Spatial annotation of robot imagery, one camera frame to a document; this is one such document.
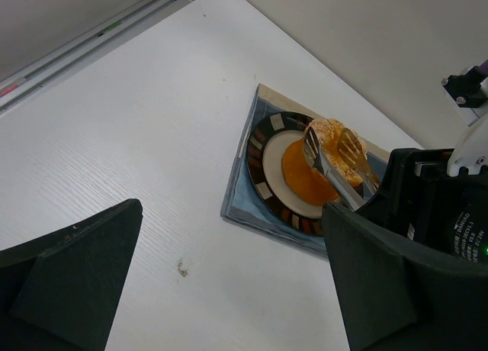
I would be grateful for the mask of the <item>golden braided bread bun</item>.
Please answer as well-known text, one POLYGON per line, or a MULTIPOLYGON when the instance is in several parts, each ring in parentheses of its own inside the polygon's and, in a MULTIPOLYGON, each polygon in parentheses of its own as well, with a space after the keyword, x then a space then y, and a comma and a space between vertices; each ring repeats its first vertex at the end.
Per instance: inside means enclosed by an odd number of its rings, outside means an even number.
MULTIPOLYGON (((338 153, 338 141, 345 125, 334 118, 314 119, 309 127, 316 132, 323 152, 329 161, 348 183, 357 188, 362 178, 350 167, 338 153)), ((303 154, 304 139, 293 142, 282 157, 281 166, 285 182, 303 201, 315 206, 322 206, 339 197, 329 181, 307 163, 303 154)))

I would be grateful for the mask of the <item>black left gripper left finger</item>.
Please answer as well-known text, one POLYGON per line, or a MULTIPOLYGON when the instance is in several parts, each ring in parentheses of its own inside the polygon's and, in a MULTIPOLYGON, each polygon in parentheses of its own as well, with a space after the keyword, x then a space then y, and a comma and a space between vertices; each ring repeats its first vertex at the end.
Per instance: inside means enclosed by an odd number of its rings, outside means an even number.
POLYGON ((132 198, 1 251, 3 350, 103 350, 140 234, 132 198))

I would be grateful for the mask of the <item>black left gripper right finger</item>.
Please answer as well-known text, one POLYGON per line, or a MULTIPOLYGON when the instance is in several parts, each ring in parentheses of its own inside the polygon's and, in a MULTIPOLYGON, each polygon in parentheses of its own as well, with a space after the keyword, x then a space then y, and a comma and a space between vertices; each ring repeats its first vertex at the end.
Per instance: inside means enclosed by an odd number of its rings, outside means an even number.
POLYGON ((487 267, 388 231, 338 204, 323 235, 352 350, 485 350, 487 267))

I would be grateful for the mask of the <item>steel serving tongs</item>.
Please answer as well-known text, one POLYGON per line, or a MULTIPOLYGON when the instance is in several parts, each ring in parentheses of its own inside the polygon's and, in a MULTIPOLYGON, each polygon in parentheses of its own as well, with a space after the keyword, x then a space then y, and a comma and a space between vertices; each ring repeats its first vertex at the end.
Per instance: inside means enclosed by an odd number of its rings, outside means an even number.
MULTIPOLYGON (((307 128, 303 139, 302 151, 307 164, 320 172, 339 193, 340 198, 348 207, 357 211, 365 200, 353 189, 352 185, 340 174, 323 152, 319 138, 312 127, 307 128)), ((360 175, 363 183, 371 194, 375 194, 380 187, 380 180, 371 169, 361 150, 361 145, 355 135, 348 129, 342 130, 339 138, 338 152, 346 158, 347 163, 360 175)))

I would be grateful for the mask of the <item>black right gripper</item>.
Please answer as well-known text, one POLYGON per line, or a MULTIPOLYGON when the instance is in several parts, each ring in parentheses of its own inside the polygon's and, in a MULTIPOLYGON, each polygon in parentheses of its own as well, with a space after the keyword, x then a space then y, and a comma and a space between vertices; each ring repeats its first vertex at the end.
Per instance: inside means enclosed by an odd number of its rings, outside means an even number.
POLYGON ((377 192, 358 210, 376 225, 434 250, 487 262, 487 165, 450 177, 450 149, 396 149, 377 192))

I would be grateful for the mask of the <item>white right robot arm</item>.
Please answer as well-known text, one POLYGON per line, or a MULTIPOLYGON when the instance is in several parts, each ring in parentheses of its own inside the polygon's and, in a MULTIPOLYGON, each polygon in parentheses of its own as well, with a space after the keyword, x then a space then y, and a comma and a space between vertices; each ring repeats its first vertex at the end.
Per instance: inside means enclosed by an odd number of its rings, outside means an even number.
POLYGON ((394 150, 359 213, 434 250, 487 263, 487 64, 441 82, 467 124, 453 149, 394 150))

